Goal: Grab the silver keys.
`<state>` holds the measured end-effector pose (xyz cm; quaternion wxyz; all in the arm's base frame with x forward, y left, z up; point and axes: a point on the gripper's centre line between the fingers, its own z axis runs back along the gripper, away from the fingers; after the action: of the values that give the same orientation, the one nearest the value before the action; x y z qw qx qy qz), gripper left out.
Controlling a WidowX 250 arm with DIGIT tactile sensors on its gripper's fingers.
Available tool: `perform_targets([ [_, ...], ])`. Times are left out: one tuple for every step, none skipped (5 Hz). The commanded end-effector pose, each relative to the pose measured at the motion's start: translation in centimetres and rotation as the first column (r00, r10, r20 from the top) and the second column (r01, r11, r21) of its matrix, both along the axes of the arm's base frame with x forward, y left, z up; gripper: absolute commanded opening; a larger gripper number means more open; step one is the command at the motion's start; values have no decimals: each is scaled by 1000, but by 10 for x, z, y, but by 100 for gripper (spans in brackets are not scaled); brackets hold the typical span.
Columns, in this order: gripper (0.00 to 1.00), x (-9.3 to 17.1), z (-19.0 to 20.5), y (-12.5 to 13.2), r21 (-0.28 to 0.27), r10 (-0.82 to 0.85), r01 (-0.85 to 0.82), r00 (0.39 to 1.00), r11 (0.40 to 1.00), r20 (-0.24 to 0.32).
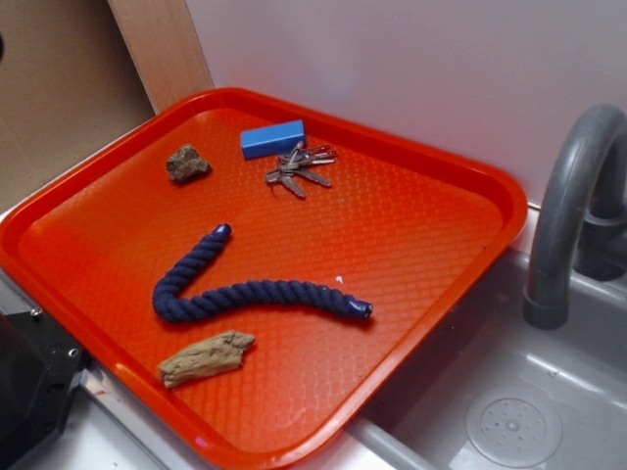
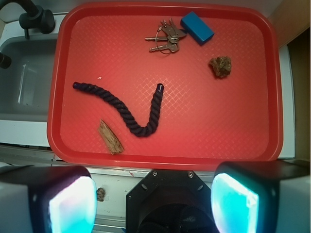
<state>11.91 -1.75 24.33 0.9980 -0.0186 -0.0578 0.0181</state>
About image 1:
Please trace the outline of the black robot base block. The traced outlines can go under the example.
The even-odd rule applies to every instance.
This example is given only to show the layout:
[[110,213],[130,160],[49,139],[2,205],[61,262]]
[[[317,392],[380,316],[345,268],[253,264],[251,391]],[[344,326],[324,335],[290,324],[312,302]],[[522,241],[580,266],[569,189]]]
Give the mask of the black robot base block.
[[1,467],[19,469],[65,431],[82,345],[48,312],[1,316]]

